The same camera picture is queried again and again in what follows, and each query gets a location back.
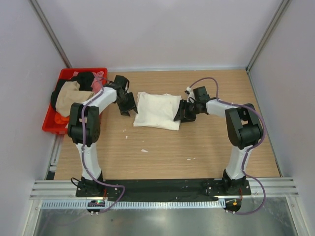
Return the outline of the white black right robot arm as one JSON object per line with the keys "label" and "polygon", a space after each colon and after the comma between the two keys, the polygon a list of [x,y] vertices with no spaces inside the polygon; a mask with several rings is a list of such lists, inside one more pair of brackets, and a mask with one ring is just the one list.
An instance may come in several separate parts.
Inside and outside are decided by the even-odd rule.
{"label": "white black right robot arm", "polygon": [[240,193],[245,185],[248,158],[252,150],[265,137],[261,116],[249,103],[237,105],[210,97],[205,87],[185,91],[187,100],[181,100],[174,121],[192,122],[197,114],[216,115],[225,118],[227,134],[232,151],[229,163],[223,171],[219,186],[228,195]]}

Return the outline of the white t-shirt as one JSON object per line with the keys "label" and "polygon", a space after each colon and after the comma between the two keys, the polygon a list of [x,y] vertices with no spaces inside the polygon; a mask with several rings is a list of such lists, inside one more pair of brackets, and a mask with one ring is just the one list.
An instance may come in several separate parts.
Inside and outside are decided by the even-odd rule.
{"label": "white t-shirt", "polygon": [[137,110],[134,127],[152,127],[178,131],[179,121],[174,121],[181,96],[170,94],[149,94],[138,92]]}

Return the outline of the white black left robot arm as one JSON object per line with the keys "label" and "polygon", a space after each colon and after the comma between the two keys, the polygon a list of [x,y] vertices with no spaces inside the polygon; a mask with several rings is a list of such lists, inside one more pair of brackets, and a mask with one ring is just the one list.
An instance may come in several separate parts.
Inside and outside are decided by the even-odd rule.
{"label": "white black left robot arm", "polygon": [[100,137],[101,113],[111,104],[118,105],[122,116],[138,112],[133,93],[128,91],[129,80],[117,75],[114,81],[101,85],[101,90],[83,103],[73,103],[70,109],[67,134],[76,145],[81,159],[81,179],[76,184],[77,197],[99,197],[108,184],[103,180],[96,143]]}

